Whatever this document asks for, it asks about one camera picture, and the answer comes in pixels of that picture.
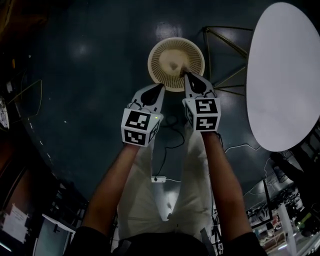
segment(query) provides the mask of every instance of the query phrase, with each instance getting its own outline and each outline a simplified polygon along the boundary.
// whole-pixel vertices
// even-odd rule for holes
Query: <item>black shirt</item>
[[[144,255],[197,255],[207,256],[208,251],[205,245],[191,235],[182,233],[145,233],[126,239],[129,242],[124,246],[126,256]],[[113,251],[117,254],[121,250],[121,244]],[[99,231],[90,227],[80,227],[77,229],[72,243],[67,247],[64,256],[108,256],[111,254],[110,241]],[[266,256],[266,252],[260,246],[254,233],[243,234],[236,239],[224,244],[223,255],[246,255],[246,256]]]

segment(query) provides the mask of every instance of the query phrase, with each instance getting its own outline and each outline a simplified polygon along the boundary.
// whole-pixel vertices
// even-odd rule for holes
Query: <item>white power strip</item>
[[[152,183],[165,183],[167,177],[166,176],[151,176]]]

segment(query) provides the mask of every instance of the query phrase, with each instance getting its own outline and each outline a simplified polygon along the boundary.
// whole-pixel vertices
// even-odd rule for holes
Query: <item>oval table top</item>
[[[248,119],[257,142],[279,152],[302,141],[320,115],[320,37],[291,4],[268,7],[255,28],[247,67]]]

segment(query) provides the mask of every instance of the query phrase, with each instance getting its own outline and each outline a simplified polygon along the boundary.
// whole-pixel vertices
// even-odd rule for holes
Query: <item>beige basket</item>
[[[148,58],[148,70],[155,83],[162,83],[166,90],[183,92],[184,78],[180,77],[182,67],[203,75],[205,59],[193,42],[182,37],[172,37],[158,42]]]

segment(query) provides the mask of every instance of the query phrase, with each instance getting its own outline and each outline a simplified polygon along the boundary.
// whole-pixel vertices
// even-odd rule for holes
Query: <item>leg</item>
[[[151,183],[155,140],[142,147],[134,161],[118,204],[120,240],[142,233],[161,232],[162,220]]]
[[[200,231],[212,229],[212,190],[208,160],[201,134],[186,127],[186,160],[181,178],[180,193],[169,220],[178,233],[201,239]]]

